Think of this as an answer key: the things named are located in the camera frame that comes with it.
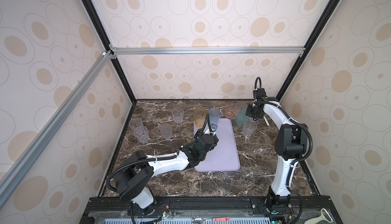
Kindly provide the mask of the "clear small tumbler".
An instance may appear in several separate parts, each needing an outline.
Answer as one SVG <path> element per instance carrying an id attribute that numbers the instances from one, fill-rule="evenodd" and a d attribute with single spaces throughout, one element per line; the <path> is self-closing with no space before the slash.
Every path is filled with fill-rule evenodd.
<path id="1" fill-rule="evenodd" d="M 184 110 L 182 108 L 174 108 L 172 110 L 172 117 L 176 124 L 182 124 L 184 121 Z"/>

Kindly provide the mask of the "teal dimpled plastic cup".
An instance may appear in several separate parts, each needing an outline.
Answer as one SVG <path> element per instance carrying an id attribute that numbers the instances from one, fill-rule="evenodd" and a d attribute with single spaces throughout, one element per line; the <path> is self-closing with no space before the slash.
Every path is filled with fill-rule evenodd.
<path id="1" fill-rule="evenodd" d="M 250 117 L 246 115 L 246 109 L 243 108 L 240 110 L 240 112 L 238 113 L 237 117 L 236 117 L 236 124 L 238 126 L 243 126 L 244 123 L 249 120 Z"/>

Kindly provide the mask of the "amber plastic cup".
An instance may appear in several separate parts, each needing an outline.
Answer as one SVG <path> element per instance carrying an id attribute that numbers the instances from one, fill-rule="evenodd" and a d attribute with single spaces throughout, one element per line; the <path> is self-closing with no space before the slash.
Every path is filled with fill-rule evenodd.
<path id="1" fill-rule="evenodd" d="M 196 128 L 202 128 L 205 122 L 207 111 L 204 108 L 198 107 L 193 111 L 193 121 Z"/>

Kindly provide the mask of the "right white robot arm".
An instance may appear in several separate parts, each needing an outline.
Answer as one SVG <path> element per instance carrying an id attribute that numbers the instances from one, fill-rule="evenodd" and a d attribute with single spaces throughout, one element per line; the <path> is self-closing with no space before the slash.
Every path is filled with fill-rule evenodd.
<path id="1" fill-rule="evenodd" d="M 294 120 L 278 101 L 267 96 L 259 77 L 255 80 L 253 97 L 254 101 L 247 106 L 246 115 L 255 121 L 268 115 L 279 129 L 275 141 L 278 164 L 265 201 L 266 208 L 271 210 L 289 204 L 293 194 L 290 186 L 295 168 L 311 154 L 313 139 L 305 124 Z"/>

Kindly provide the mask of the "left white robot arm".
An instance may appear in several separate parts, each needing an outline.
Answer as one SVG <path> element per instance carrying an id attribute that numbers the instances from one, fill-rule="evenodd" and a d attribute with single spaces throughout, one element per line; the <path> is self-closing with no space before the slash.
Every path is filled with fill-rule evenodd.
<path id="1" fill-rule="evenodd" d="M 157 201 L 147 187 L 151 178 L 172 171 L 192 169 L 204 161 L 208 152 L 218 144 L 217 125 L 206 114 L 203 127 L 198 129 L 193 141 L 166 155 L 146 155 L 144 151 L 133 153 L 106 179 L 107 189 L 119 195 L 122 202 L 136 204 L 144 215 L 150 215 Z"/>

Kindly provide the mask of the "blue grey plastic cup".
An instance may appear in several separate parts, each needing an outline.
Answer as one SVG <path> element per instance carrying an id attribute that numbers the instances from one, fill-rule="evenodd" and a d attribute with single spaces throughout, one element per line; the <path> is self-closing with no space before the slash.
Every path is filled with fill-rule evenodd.
<path id="1" fill-rule="evenodd" d="M 209 113 L 209 121 L 212 125 L 218 125 L 219 119 L 221 117 L 221 110 L 218 108 L 210 108 L 208 110 Z"/>

